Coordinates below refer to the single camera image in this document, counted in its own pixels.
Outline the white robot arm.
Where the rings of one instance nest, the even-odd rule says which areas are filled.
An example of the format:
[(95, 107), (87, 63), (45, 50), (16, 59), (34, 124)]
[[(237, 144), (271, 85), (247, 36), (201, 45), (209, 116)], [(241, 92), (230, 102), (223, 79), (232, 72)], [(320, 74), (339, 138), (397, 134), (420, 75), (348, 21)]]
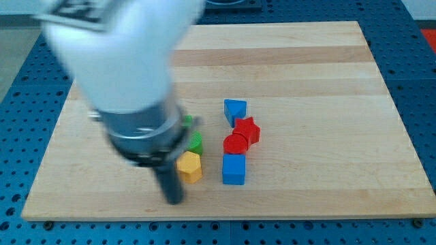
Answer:
[(192, 127), (173, 87), (176, 45), (204, 0), (47, 1), (36, 14), (116, 151), (155, 172), (166, 201), (183, 200), (175, 162)]

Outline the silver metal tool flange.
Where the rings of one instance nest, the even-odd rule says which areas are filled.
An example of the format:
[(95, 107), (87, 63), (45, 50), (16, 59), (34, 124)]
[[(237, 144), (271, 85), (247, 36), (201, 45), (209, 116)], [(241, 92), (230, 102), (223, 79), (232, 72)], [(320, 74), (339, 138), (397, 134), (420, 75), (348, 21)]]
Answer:
[(131, 113), (89, 112), (90, 118), (105, 127), (113, 148), (138, 167), (157, 167), (177, 160), (186, 151), (201, 118), (192, 116), (193, 124), (186, 128), (185, 115), (171, 96)]

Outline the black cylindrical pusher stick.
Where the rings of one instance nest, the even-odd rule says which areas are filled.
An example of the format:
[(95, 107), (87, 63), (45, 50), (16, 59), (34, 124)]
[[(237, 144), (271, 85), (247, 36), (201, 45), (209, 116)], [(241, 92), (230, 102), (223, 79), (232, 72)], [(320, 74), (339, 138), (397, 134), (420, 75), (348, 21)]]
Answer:
[(181, 203), (184, 198), (184, 190), (175, 162), (154, 167), (153, 171), (167, 203), (171, 205)]

